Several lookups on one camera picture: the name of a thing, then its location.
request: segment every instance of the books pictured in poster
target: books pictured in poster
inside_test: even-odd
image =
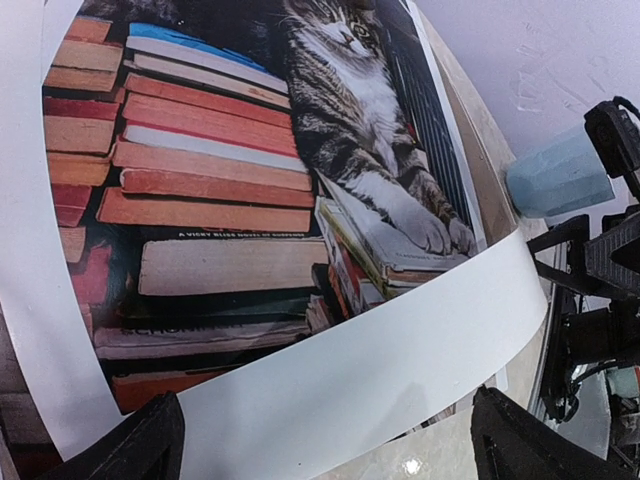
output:
[[[312,335],[324,332],[334,325],[324,297],[319,295],[311,295],[306,310],[306,318]]]
[[[118,72],[51,67],[44,80],[46,87],[69,88],[96,92],[109,92],[118,78]]]
[[[167,60],[143,53],[135,53],[133,60],[125,60],[124,64],[131,70],[160,74],[178,82],[204,85],[224,94],[231,94],[238,98],[281,110],[290,110],[289,97],[267,88],[258,87],[252,83],[227,77],[226,75],[192,67],[184,63]]]
[[[120,174],[120,184],[125,194],[172,195],[292,208],[313,208],[315,201],[311,192],[162,170],[127,168]]]
[[[284,80],[269,74],[249,58],[221,50],[194,37],[155,25],[132,23],[127,48],[177,60],[242,79],[256,85],[287,93]]]
[[[123,138],[129,142],[151,147],[184,150],[192,153],[215,155],[220,158],[234,160],[252,165],[289,170],[307,175],[307,167],[297,156],[277,155],[259,148],[247,148],[229,143],[219,142],[194,135],[176,133],[157,127],[128,123]]]
[[[109,153],[119,105],[47,97],[43,107],[47,150]]]
[[[123,169],[154,170],[207,177],[249,185],[275,187],[300,192],[311,191],[311,177],[307,173],[294,172],[256,163],[243,162],[218,155],[176,150],[172,147],[154,147],[120,139],[116,142],[113,164]]]
[[[67,263],[78,263],[84,252],[87,229],[85,227],[59,227],[58,232],[60,233],[65,260]]]
[[[304,316],[312,288],[230,292],[217,295],[126,298],[115,317],[125,328],[231,326],[296,320]]]
[[[96,246],[89,251],[86,262],[69,265],[71,283],[78,303],[104,303],[107,298],[111,255],[111,246]]]
[[[219,228],[257,232],[309,231],[310,210],[254,207],[171,197],[125,196],[122,189],[105,189],[97,219],[103,223]]]
[[[45,86],[42,88],[42,94],[45,98],[66,98],[68,100],[86,100],[122,105],[124,103],[126,90],[120,85],[114,85],[111,90],[105,92],[96,92],[82,88]]]
[[[311,287],[312,265],[326,262],[315,238],[148,242],[138,291],[179,296]]]
[[[44,85],[96,92],[110,91],[124,48],[106,44],[110,22],[77,18],[53,60]]]
[[[417,286],[433,279],[433,272],[447,271],[468,260],[467,256],[461,254],[436,255],[425,252],[357,198],[329,180],[324,179],[323,182],[383,278],[390,284]]]
[[[65,38],[86,42],[103,43],[107,39],[111,22],[94,17],[77,16],[67,31]]]
[[[164,359],[290,345],[309,334],[304,318],[231,327],[98,328],[94,345],[100,360]]]
[[[173,102],[229,113],[253,121],[291,129],[289,114],[226,95],[206,92],[202,89],[165,82],[135,73],[130,73],[127,76],[124,87],[130,92],[149,97],[164,98]]]
[[[51,185],[53,206],[60,227],[77,227],[84,215],[91,187],[82,185]]]
[[[130,122],[297,158],[291,129],[184,103],[130,93],[122,116]]]
[[[329,317],[333,319],[334,324],[344,322],[346,317],[343,314],[336,292],[329,281],[329,265],[326,263],[314,264],[311,267],[311,277],[313,278],[313,284],[322,294],[329,311]]]
[[[65,38],[53,59],[53,66],[116,72],[123,52],[121,45]]]
[[[228,369],[211,372],[148,372],[117,375],[111,378],[113,396],[122,413],[130,413],[146,405],[156,395],[180,393],[227,373]]]
[[[51,183],[88,185],[97,187],[104,183],[109,173],[109,157],[47,152]]]

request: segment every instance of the cat paw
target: cat paw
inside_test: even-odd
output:
[[[477,253],[476,239],[469,227],[454,218],[449,222],[451,243],[462,254],[473,257]]]
[[[417,201],[405,203],[396,212],[390,212],[389,217],[398,230],[425,251],[439,255],[451,253],[447,227]]]

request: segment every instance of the white curled paper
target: white curled paper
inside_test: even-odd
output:
[[[69,18],[45,23],[68,26],[79,2],[49,0],[48,12],[54,2]],[[0,86],[11,92],[0,100],[0,304],[38,411],[68,459],[123,417],[80,316],[49,188],[40,86],[62,36],[47,27],[52,38],[42,38],[40,0],[10,3],[0,17]],[[545,310],[516,231],[409,294],[180,394],[182,478],[320,474],[473,390],[527,344]]]

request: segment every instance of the blue book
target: blue book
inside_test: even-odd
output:
[[[287,93],[286,83],[271,75],[262,65],[228,49],[220,49],[202,40],[163,27],[145,23],[132,23],[129,27],[127,47],[136,54],[177,60]]]

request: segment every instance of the white wall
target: white wall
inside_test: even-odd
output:
[[[637,0],[417,0],[516,156],[614,94],[640,102]]]

